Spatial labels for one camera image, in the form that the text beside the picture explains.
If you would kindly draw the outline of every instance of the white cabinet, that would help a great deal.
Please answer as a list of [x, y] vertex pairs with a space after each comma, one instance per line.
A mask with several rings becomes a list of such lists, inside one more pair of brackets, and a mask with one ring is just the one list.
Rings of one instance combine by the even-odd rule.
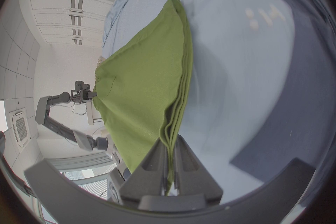
[[30, 0], [31, 12], [47, 43], [100, 47], [107, 0]]

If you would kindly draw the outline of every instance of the ceiling air conditioner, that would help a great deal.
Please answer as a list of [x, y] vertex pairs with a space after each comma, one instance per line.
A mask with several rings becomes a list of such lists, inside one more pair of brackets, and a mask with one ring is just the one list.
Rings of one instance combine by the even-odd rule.
[[31, 139], [26, 115], [26, 109], [24, 108], [9, 113], [12, 123], [12, 134], [20, 152], [23, 151]]

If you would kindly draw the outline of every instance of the green cloth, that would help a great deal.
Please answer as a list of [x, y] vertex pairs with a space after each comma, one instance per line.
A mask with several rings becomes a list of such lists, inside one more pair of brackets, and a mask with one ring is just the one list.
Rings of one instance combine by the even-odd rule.
[[192, 66], [186, 13], [179, 0], [168, 0], [148, 26], [96, 69], [94, 106], [131, 173], [160, 137], [172, 182]]

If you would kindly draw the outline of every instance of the green towel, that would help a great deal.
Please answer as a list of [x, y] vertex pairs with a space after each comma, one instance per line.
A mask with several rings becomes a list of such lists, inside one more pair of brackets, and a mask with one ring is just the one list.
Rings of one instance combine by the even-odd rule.
[[172, 182], [192, 66], [186, 13], [179, 0], [168, 0], [148, 26], [96, 69], [94, 106], [131, 173], [160, 137]]

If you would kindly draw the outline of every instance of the curtain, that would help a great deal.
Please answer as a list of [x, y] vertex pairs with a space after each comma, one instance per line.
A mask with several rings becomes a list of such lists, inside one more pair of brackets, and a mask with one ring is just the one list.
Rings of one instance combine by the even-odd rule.
[[113, 164], [112, 159], [105, 152], [73, 158], [48, 159], [48, 161], [60, 172], [79, 171]]

